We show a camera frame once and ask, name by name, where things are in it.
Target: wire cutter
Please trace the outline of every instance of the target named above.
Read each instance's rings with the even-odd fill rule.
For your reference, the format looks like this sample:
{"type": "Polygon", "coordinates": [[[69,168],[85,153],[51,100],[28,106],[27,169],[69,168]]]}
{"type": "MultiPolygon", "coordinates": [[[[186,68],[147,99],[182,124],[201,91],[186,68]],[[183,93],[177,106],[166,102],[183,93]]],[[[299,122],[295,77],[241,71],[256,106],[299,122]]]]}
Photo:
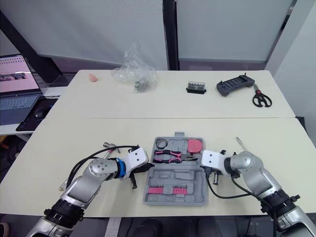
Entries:
{"type": "Polygon", "coordinates": [[[162,151],[158,151],[155,150],[154,151],[155,155],[171,155],[174,156],[175,158],[170,158],[170,159],[159,159],[159,158],[154,158],[153,162],[154,163],[181,163],[182,161],[194,161],[197,160],[198,158],[194,158],[191,155],[182,155],[182,152],[175,152],[175,151],[171,151],[171,150],[162,150],[162,151]]]}

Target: laptop keyboard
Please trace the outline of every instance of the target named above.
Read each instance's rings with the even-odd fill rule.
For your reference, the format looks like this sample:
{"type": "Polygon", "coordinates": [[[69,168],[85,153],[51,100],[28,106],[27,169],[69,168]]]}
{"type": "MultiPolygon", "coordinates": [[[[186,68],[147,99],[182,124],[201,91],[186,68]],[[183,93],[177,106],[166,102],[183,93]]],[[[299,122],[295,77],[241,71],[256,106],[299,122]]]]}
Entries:
{"type": "Polygon", "coordinates": [[[23,96],[23,97],[14,97],[14,98],[1,98],[0,111],[31,107],[34,101],[37,99],[37,97],[38,97],[37,95],[34,95],[34,96],[23,96]]]}

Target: mouse pad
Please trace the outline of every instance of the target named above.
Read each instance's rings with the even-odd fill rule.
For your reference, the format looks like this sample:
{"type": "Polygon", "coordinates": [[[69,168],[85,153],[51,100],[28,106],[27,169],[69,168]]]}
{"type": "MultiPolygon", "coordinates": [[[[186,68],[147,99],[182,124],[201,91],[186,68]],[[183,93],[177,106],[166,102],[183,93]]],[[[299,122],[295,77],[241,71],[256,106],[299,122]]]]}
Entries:
{"type": "Polygon", "coordinates": [[[35,111],[39,108],[49,108],[50,106],[53,106],[56,101],[57,99],[38,100],[26,119],[16,128],[16,131],[34,131],[41,122],[41,120],[38,121],[35,119],[35,111]]]}

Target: black scissors handle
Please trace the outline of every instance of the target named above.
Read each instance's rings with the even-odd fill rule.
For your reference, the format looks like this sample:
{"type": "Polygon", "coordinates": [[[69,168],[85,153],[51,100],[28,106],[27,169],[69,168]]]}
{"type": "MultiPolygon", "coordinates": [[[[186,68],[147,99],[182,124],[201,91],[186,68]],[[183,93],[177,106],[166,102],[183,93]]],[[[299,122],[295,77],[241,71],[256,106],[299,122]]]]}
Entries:
{"type": "Polygon", "coordinates": [[[262,102],[265,104],[265,107],[270,107],[272,105],[272,100],[268,96],[262,94],[260,90],[256,90],[256,94],[252,98],[252,103],[257,107],[262,107],[262,102]]]}

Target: laptop screen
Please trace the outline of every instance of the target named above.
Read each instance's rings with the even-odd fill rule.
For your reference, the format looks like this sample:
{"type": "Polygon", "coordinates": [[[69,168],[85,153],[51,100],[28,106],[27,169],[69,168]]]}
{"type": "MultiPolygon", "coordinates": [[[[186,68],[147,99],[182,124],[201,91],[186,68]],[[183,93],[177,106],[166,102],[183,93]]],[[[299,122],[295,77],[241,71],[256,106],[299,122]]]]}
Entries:
{"type": "Polygon", "coordinates": [[[40,91],[22,55],[0,58],[0,94],[40,91]]]}

